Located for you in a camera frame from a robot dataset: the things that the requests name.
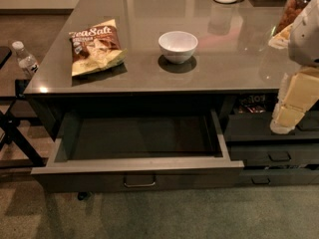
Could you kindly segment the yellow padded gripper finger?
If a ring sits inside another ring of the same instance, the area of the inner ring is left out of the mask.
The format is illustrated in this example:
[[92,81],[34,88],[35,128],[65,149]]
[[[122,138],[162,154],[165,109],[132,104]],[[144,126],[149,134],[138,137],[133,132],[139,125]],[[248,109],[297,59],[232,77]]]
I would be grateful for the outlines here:
[[285,74],[272,113],[270,129],[287,134],[319,100],[319,69],[302,66],[294,74]]

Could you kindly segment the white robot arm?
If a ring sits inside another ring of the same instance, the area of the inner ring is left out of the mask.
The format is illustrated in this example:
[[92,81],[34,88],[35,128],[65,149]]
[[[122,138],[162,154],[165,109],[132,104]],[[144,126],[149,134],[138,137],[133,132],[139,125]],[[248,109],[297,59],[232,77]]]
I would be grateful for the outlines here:
[[270,123],[272,132],[287,134],[319,100],[319,0],[311,0],[269,45],[287,48],[289,58],[300,65],[283,76]]

